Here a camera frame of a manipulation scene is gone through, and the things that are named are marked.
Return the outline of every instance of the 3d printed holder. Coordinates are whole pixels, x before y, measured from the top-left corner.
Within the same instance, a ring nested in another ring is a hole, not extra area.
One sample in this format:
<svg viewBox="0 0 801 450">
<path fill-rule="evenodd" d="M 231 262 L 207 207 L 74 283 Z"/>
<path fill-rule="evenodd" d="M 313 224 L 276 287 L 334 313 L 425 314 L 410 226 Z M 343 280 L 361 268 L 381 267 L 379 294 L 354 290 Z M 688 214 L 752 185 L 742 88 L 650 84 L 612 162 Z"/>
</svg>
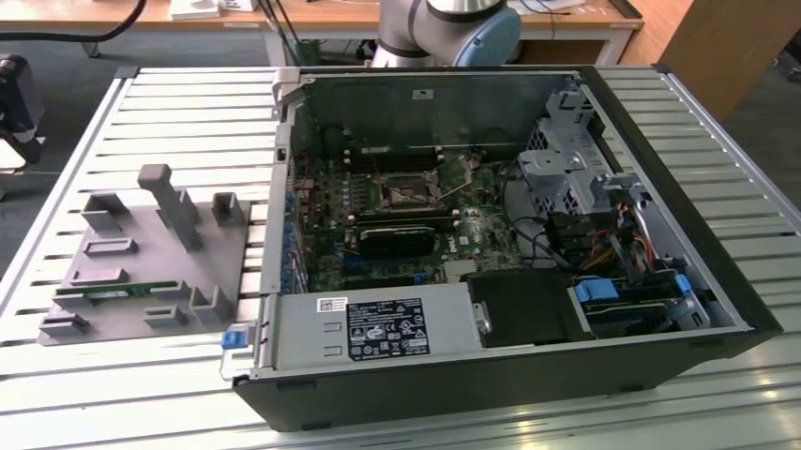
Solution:
<svg viewBox="0 0 801 450">
<path fill-rule="evenodd" d="M 138 182 L 158 207 L 90 196 L 43 345 L 216 332 L 234 322 L 251 204 L 222 192 L 195 205 L 164 164 L 143 166 Z"/>
</svg>

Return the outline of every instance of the table leg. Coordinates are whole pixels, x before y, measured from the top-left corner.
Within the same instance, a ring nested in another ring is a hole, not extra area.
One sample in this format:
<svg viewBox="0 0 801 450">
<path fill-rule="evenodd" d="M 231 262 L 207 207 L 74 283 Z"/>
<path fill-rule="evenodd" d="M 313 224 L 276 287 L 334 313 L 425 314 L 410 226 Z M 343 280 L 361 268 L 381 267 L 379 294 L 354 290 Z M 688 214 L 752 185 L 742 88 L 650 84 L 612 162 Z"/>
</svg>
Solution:
<svg viewBox="0 0 801 450">
<path fill-rule="evenodd" d="M 82 42 L 80 46 L 84 48 L 84 53 L 90 58 L 100 57 L 102 53 L 96 42 Z"/>
<path fill-rule="evenodd" d="M 270 65 L 275 68 L 283 68 L 290 66 L 287 63 L 287 54 L 284 52 L 284 42 L 280 40 L 280 36 L 271 30 L 262 32 L 262 39 L 264 39 L 264 45 L 267 46 L 267 58 Z"/>
<path fill-rule="evenodd" d="M 630 29 L 624 28 L 612 32 L 612 38 L 605 42 L 601 53 L 598 54 L 598 59 L 596 60 L 597 65 L 610 66 L 620 62 L 630 38 Z"/>
</svg>

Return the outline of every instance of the wire bundle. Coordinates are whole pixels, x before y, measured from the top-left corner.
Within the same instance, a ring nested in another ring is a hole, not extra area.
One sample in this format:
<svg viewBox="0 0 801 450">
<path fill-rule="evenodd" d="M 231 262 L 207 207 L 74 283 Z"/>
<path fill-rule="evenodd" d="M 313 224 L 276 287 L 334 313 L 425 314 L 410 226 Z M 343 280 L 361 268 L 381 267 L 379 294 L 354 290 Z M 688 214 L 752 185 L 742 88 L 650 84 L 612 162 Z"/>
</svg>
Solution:
<svg viewBox="0 0 801 450">
<path fill-rule="evenodd" d="M 264 12 L 264 16 L 267 17 L 267 22 L 272 23 L 272 26 L 275 27 L 275 33 L 278 33 L 278 36 L 280 37 L 280 40 L 284 43 L 284 47 L 287 48 L 287 53 L 290 54 L 292 63 L 297 66 L 303 66 L 303 59 L 298 55 L 298 53 L 295 52 L 295 49 L 291 46 L 290 39 L 287 38 L 287 33 L 284 32 L 284 27 L 280 23 L 280 20 L 278 19 L 278 15 L 275 14 L 275 8 L 272 7 L 271 0 L 258 0 L 258 1 L 259 1 L 259 5 L 262 6 L 262 12 Z M 298 37 L 298 33 L 295 33 L 295 27 L 291 25 L 290 15 L 287 14 L 287 11 L 284 10 L 284 5 L 280 3 L 280 0 L 275 0 L 275 5 L 278 6 L 278 9 L 280 10 L 280 14 L 284 18 L 284 22 L 287 23 L 287 27 L 290 28 L 291 37 L 295 39 L 295 42 L 298 43 L 298 49 L 301 49 L 301 38 Z"/>
</svg>

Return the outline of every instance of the motherboard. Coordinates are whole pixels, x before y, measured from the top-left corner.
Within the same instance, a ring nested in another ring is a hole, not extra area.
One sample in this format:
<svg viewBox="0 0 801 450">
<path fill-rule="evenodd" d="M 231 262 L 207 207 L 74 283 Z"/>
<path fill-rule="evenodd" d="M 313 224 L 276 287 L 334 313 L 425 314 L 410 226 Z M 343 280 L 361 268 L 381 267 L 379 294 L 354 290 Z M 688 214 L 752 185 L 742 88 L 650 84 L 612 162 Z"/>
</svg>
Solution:
<svg viewBox="0 0 801 450">
<path fill-rule="evenodd" d="M 295 179 L 310 292 L 458 282 L 518 267 L 503 219 L 509 162 L 475 149 L 429 148 L 395 157 L 354 148 L 301 159 Z"/>
</svg>

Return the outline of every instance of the blue latch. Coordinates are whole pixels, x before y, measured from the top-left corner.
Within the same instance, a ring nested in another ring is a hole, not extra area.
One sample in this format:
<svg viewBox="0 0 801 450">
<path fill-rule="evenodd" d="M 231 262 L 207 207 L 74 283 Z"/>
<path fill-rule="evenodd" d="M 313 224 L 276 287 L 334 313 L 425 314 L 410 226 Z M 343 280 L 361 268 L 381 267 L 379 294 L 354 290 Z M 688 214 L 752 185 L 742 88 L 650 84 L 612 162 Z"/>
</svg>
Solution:
<svg viewBox="0 0 801 450">
<path fill-rule="evenodd" d="M 678 286 L 678 289 L 681 290 L 681 293 L 685 294 L 685 296 L 690 295 L 692 285 L 686 275 L 678 274 L 676 276 L 676 285 Z"/>
<path fill-rule="evenodd" d="M 585 279 L 574 290 L 581 303 L 593 300 L 617 300 L 621 297 L 609 278 Z"/>
<path fill-rule="evenodd" d="M 248 332 L 244 330 L 224 332 L 220 347 L 223 347 L 223 350 L 247 349 Z"/>
</svg>

